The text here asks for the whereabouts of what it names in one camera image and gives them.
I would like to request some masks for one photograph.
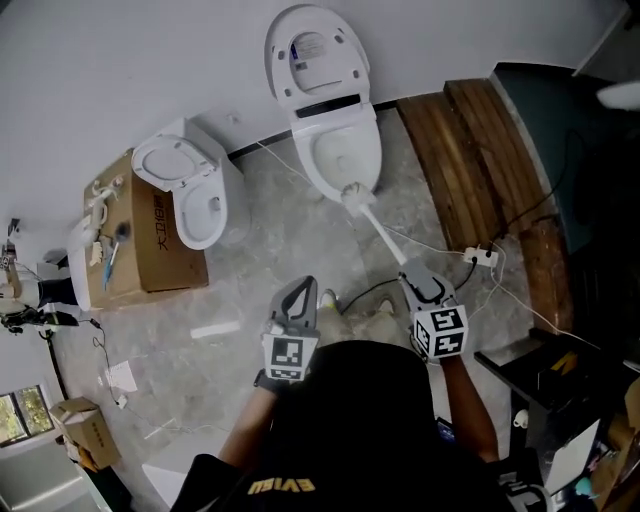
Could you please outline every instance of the plug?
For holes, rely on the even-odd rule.
[[[118,404],[120,409],[124,409],[127,406],[127,402],[129,402],[129,400],[127,400],[127,397],[124,395],[120,395],[116,400],[116,404]]]
[[[483,267],[495,268],[498,264],[498,253],[492,251],[485,251],[484,249],[474,249],[473,247],[467,247],[464,251],[462,259],[467,263],[476,263]]]

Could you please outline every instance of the toilet lid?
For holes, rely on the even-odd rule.
[[[364,49],[343,19],[322,7],[299,5],[278,15],[267,33],[265,69],[272,94],[289,112],[355,95],[369,102]]]
[[[165,192],[182,188],[214,164],[193,144],[175,135],[161,135],[138,146],[131,158],[134,172]]]

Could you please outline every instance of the wooden board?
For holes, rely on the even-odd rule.
[[[569,288],[567,251],[562,231],[555,218],[535,223],[520,233],[524,266],[529,282],[531,307],[557,329],[571,332],[573,299]],[[536,327],[554,329],[534,316]]]
[[[398,112],[407,128],[422,172],[431,190],[447,246],[451,250],[459,250],[464,245],[464,240],[457,211],[436,159],[435,150],[429,143],[430,128],[425,126],[426,123],[422,119],[420,104],[415,98],[400,100]]]
[[[486,81],[484,89],[487,96],[491,99],[498,117],[502,120],[505,130],[509,133],[509,138],[511,139],[515,152],[514,156],[516,159],[515,161],[517,162],[516,168],[519,170],[517,178],[519,179],[522,187],[528,189],[529,193],[525,194],[529,197],[530,201],[527,208],[531,208],[544,198],[542,186],[540,185],[538,174],[536,173],[533,161],[531,160],[531,155],[520,136],[518,127],[511,117],[511,114],[509,114],[506,105],[498,95],[493,85],[491,85],[489,81]],[[548,207],[547,203],[544,202],[531,212],[530,218],[535,221],[540,217],[548,215],[550,211],[551,209]]]
[[[507,227],[518,234],[548,213],[545,204],[527,212],[544,198],[542,187],[488,80],[447,82],[443,93],[397,105],[451,249],[488,247]]]
[[[446,97],[438,93],[399,100],[398,110],[431,188],[449,247],[488,246],[499,228],[490,183]]]
[[[512,221],[541,201],[544,195],[531,157],[491,82],[447,82],[445,93],[478,147],[481,166],[487,169],[506,221]],[[528,229],[547,212],[546,205],[541,205],[514,222],[510,231]]]

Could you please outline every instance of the toilet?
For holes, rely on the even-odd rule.
[[[281,12],[265,42],[271,93],[286,111],[311,182],[340,202],[353,182],[374,190],[382,148],[369,100],[369,61],[333,11],[298,5]]]
[[[179,119],[140,144],[131,166],[143,180],[173,193],[178,235],[187,247],[234,244],[248,233],[242,173],[218,142],[188,120]]]

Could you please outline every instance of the shoe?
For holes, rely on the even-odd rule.
[[[376,312],[389,313],[391,316],[396,314],[396,305],[390,295],[385,295],[380,299]]]
[[[332,308],[338,311],[338,298],[333,290],[325,290],[320,297],[320,308]]]

